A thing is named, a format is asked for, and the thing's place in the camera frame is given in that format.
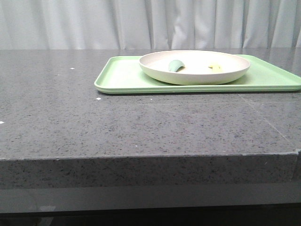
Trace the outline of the cream round plate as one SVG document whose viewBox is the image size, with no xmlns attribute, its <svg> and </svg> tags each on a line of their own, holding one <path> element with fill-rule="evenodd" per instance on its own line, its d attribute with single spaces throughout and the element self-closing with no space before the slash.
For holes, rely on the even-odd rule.
<svg viewBox="0 0 301 226">
<path fill-rule="evenodd" d="M 181 60 L 185 67 L 169 72 L 172 60 Z M 241 78 L 251 63 L 241 56 L 203 50 L 172 50 L 146 54 L 139 59 L 142 71 L 162 82 L 177 85 L 218 85 Z M 221 72 L 215 73 L 208 66 L 219 64 Z"/>
</svg>

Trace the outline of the yellow plastic fork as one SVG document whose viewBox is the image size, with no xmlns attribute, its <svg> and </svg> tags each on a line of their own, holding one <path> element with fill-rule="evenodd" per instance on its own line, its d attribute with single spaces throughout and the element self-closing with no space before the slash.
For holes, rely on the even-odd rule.
<svg viewBox="0 0 301 226">
<path fill-rule="evenodd" d="M 222 71 L 222 68 L 219 64 L 211 64 L 208 66 L 209 68 L 212 69 L 213 72 L 218 73 Z"/>
</svg>

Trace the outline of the light green plastic tray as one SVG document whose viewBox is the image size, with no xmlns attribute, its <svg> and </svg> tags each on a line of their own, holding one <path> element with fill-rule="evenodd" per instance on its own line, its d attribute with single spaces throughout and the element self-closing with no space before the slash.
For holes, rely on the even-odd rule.
<svg viewBox="0 0 301 226">
<path fill-rule="evenodd" d="M 247 73 L 221 85 L 173 85 L 143 73 L 138 56 L 115 56 L 109 59 L 94 82 L 105 94 L 161 94 L 207 92 L 288 92 L 301 89 L 301 78 L 251 55 L 242 55 L 251 66 Z"/>
</svg>

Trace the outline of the green food piece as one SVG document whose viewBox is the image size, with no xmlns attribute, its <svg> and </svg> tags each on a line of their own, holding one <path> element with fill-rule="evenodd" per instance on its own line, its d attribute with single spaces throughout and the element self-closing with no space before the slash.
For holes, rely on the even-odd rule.
<svg viewBox="0 0 301 226">
<path fill-rule="evenodd" d="M 168 65 L 169 72 L 178 72 L 185 67 L 185 64 L 181 60 L 172 60 Z"/>
</svg>

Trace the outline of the grey pleated curtain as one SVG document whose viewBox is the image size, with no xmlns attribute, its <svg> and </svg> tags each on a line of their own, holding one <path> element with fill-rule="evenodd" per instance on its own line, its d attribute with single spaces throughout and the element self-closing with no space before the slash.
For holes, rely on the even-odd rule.
<svg viewBox="0 0 301 226">
<path fill-rule="evenodd" d="M 3 0 L 1 49 L 286 48 L 298 0 Z"/>
</svg>

